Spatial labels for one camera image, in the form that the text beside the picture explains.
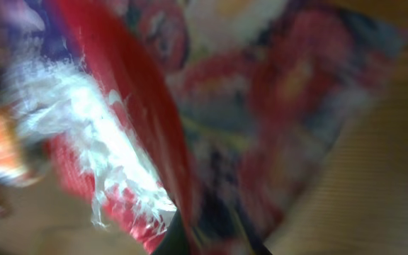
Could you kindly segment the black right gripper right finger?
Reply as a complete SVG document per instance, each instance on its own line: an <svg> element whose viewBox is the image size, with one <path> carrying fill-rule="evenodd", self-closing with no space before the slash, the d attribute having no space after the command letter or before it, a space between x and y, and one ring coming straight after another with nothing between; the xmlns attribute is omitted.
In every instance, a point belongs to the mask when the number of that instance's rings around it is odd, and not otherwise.
<svg viewBox="0 0 408 255"><path fill-rule="evenodd" d="M241 236L249 254L253 255L272 255L270 250L264 245L262 240L256 235L255 231L249 227L242 226Z"/></svg>

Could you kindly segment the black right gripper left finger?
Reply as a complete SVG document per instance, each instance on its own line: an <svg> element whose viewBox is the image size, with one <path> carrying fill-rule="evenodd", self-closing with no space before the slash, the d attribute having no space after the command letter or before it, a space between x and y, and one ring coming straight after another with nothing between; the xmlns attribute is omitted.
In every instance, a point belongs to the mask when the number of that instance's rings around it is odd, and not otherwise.
<svg viewBox="0 0 408 255"><path fill-rule="evenodd" d="M175 212L163 240L151 255L190 255L190 246L178 210Z"/></svg>

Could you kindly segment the red purple noodle packet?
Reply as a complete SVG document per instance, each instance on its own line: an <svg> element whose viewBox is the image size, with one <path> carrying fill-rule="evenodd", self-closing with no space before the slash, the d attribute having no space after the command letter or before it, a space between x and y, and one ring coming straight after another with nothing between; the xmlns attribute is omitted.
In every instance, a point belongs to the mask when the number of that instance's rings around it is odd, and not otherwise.
<svg viewBox="0 0 408 255"><path fill-rule="evenodd" d="M325 1L0 1L17 133L153 252L265 245L408 32Z"/></svg>

